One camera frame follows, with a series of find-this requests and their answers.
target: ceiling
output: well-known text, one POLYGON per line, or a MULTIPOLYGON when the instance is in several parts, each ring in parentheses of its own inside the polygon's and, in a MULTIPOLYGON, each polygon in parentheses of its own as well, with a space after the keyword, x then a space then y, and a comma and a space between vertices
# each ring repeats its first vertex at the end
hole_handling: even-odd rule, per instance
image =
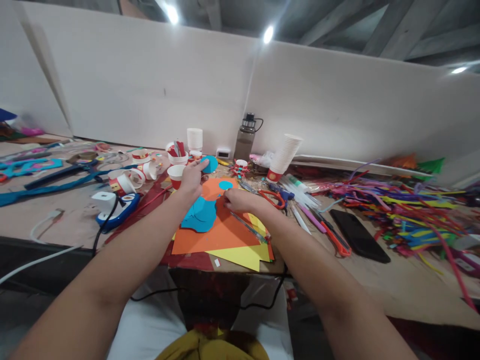
MULTIPOLYGON (((34 0, 121 14, 122 0, 34 0)), ((480 73, 479 0, 128 0, 183 26, 480 73)))

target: craft table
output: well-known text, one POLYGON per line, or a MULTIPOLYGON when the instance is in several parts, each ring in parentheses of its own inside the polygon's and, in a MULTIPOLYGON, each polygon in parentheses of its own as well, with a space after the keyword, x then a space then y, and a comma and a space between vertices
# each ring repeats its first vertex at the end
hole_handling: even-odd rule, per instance
MULTIPOLYGON (((116 145, 114 145, 113 148, 123 151, 131 149, 131 147, 128 146, 116 145)), ((17 144, 0 144, 0 156, 15 153, 20 150, 21 148, 17 144)), ((161 150, 156 150, 155 152, 162 154, 158 160, 163 162, 162 170, 164 171, 168 166, 166 152, 161 150)), ((48 171, 53 172, 57 170, 58 169, 52 169, 48 171)), ((217 173, 213 176, 225 176, 225 171, 226 168, 220 166, 217 173)), ((32 179, 27 176, 12 179, 0 185, 0 192, 21 190, 22 185, 31 180, 32 179)), ((65 179, 63 182, 69 182, 71 180, 71 178, 65 179)), ((147 191, 151 186, 152 184, 149 184, 142 189, 147 191)), ((47 217, 48 212, 60 208, 65 210, 61 220, 50 226, 41 235, 40 239, 49 244, 63 246, 84 244, 85 249, 91 249, 99 227, 95 222, 98 210, 93 207, 90 196, 101 190, 108 191, 109 188, 92 182, 62 193, 39 196, 0 207, 0 236, 3 239, 17 239, 17 241, 23 241, 25 244, 29 244, 30 242, 25 240, 29 239, 30 230, 39 221, 47 217)), ((324 206, 328 206, 332 201, 326 197, 319 197, 319 200, 322 201, 324 206)), ((334 208, 344 210, 339 205, 335 205, 334 208)), ((328 213, 325 213, 324 216, 336 226, 328 213)), ((334 247, 328 238, 319 233, 305 216, 303 216, 303 218, 317 241, 330 253, 335 254, 334 247)), ((375 234, 376 229, 374 225, 365 218, 362 218, 362 216, 360 216, 360 218, 365 227, 372 234, 375 234)), ((109 236, 109 234, 100 236, 99 248, 109 236)), ((383 248, 386 248, 382 240, 380 240, 379 243, 383 248)), ((279 252, 275 249, 275 240, 273 240, 272 244, 275 262, 263 263, 262 261, 260 266, 260 272, 262 274, 276 275, 281 274, 283 271, 284 263, 279 252)), ((440 276, 415 258, 401 257, 390 249, 387 249, 386 252, 391 258, 391 262, 388 264, 381 264, 357 256, 356 254, 352 254, 349 258, 339 259, 338 261, 365 287, 378 302, 378 306, 384 308, 388 316, 430 324, 456 325, 480 330, 480 315, 474 313, 473 310, 460 299, 461 293, 457 281, 449 269, 448 263, 445 261, 437 261, 431 256, 428 257, 428 260, 437 268, 442 268, 444 276, 440 276)), ((209 256, 213 262, 215 257, 212 255, 209 256)), ((213 270, 216 272, 252 272, 226 260, 221 260, 220 267, 213 266, 213 270)), ((474 299, 480 299, 479 281, 466 275, 464 275, 463 278, 470 296, 474 299)))

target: orange scissors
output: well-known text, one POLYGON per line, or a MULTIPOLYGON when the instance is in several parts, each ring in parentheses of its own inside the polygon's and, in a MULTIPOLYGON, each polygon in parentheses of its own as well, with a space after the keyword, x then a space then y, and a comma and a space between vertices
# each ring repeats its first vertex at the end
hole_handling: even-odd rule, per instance
POLYGON ((255 194, 255 195, 260 195, 261 197, 267 199, 267 201, 272 204, 274 207, 276 207, 277 209, 284 209, 285 208, 285 200, 282 199, 282 196, 280 195, 279 192, 273 192, 273 191, 265 191, 265 190, 255 190, 253 189, 250 185, 248 185, 246 182, 244 182, 243 180, 242 181, 239 181, 238 182, 240 184, 240 186, 242 188, 244 188, 245 190, 251 192, 252 194, 255 194), (277 200, 278 200, 278 204, 274 203, 268 196, 268 195, 272 195, 274 196, 277 200))

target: black smartphone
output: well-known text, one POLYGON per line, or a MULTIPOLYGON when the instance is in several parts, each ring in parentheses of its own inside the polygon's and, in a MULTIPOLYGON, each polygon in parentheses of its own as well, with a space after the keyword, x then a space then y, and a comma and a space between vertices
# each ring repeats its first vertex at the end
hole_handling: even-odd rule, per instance
POLYGON ((330 210, 330 215, 353 251, 358 255, 383 264, 391 261, 387 253, 355 215, 340 210, 330 210))

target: water bottle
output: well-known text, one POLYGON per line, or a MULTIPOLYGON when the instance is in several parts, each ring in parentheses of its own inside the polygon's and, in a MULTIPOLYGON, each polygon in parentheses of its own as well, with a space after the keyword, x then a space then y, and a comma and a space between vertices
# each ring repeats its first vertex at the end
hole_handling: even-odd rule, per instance
POLYGON ((235 152, 233 153, 234 159, 250 161, 250 153, 252 152, 255 133, 260 130, 263 124, 264 120, 255 118, 254 113, 249 112, 246 114, 246 117, 241 121, 241 126, 236 136, 235 152), (261 120, 258 129, 255 128, 257 120, 261 120))

